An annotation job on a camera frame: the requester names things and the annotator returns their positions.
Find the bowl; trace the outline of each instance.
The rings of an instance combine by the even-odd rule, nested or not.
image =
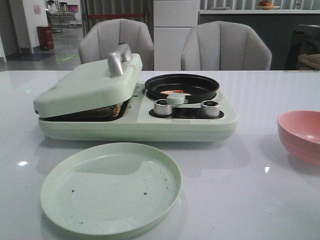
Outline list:
[[[297,158],[320,166],[320,111],[285,112],[277,123],[283,146]]]

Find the chair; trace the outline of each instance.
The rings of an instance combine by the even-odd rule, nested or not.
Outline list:
[[[187,71],[270,70],[272,53],[249,26],[214,21],[192,27],[181,54]]]
[[[147,25],[123,18],[94,25],[79,45],[80,61],[85,64],[107,59],[120,43],[128,44],[132,53],[140,55],[142,70],[153,69],[154,44]]]

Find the red trash can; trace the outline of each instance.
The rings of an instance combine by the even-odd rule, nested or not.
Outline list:
[[[37,26],[39,44],[41,50],[50,50],[54,48],[54,40],[51,33],[51,26]]]

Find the light green breakfast machine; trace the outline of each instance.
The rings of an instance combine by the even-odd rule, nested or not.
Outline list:
[[[33,101],[41,130],[97,141],[215,142],[233,134],[237,114],[215,80],[179,73],[142,82],[141,69],[127,44],[79,65]]]

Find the white table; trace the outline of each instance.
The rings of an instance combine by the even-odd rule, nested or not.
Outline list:
[[[67,157],[106,142],[46,137],[33,100],[67,71],[0,72],[0,239],[76,240],[40,205],[49,172]],[[137,240],[319,240],[320,167],[289,154],[277,116],[320,111],[320,72],[203,71],[236,110],[223,142],[142,142],[169,154],[182,192],[167,217]],[[142,72],[140,80],[164,74]]]

